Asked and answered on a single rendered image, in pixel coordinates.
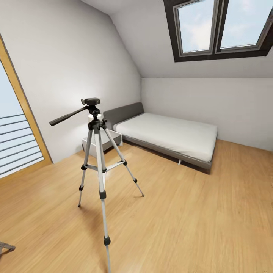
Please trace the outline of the camera tripod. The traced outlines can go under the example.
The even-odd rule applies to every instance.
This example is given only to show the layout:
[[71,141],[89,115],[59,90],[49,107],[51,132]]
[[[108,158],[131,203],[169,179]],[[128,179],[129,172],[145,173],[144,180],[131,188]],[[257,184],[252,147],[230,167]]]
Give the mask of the camera tripod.
[[[133,181],[136,183],[137,187],[140,190],[140,187],[137,184],[137,179],[133,177],[130,169],[127,166],[127,161],[123,158],[120,150],[118,149],[116,143],[114,142],[111,134],[109,133],[107,126],[105,123],[107,122],[106,118],[103,118],[102,121],[97,118],[98,114],[100,114],[100,110],[95,107],[95,105],[100,104],[100,99],[99,98],[86,98],[86,99],[81,99],[81,102],[83,105],[87,104],[87,106],[74,111],[73,113],[66,114],[64,116],[61,116],[53,121],[50,121],[49,124],[51,126],[57,125],[58,123],[65,121],[66,119],[70,118],[74,114],[77,114],[85,109],[89,110],[89,113],[93,115],[94,120],[92,120],[88,124],[88,138],[87,138],[87,144],[86,144],[86,151],[85,151],[85,160],[84,164],[82,165],[81,169],[83,170],[83,175],[82,175],[82,183],[79,188],[80,191],[80,199],[79,199],[79,204],[78,207],[80,207],[80,202],[81,202],[81,197],[82,197],[82,190],[84,188],[84,179],[85,179],[85,173],[86,169],[94,169],[98,171],[98,177],[99,177],[99,194],[100,194],[100,199],[102,203],[102,214],[103,214],[103,222],[104,222],[104,245],[106,246],[107,250],[107,261],[108,261],[108,272],[111,273],[111,266],[110,266],[110,254],[109,254],[109,244],[111,243],[110,237],[108,236],[107,232],[107,222],[106,222],[106,213],[105,213],[105,202],[104,198],[107,197],[106,191],[105,191],[105,179],[106,179],[106,173],[110,171],[111,169],[115,168],[116,166],[119,166],[121,164],[124,164],[130,173],[130,175],[133,178]],[[105,167],[105,160],[104,160],[104,151],[102,147],[102,140],[101,140],[101,134],[100,134],[100,128],[103,128],[104,131],[106,132],[108,138],[110,139],[111,143],[113,144],[114,148],[116,149],[118,155],[121,158],[121,161],[112,164],[111,166]],[[95,145],[96,145],[96,158],[97,158],[97,166],[93,166],[88,163],[88,157],[89,157],[89,150],[90,150],[90,145],[91,145],[91,139],[92,139],[92,134],[94,133],[95,137]],[[142,191],[140,190],[142,193]],[[142,196],[144,197],[144,194],[142,193]]]

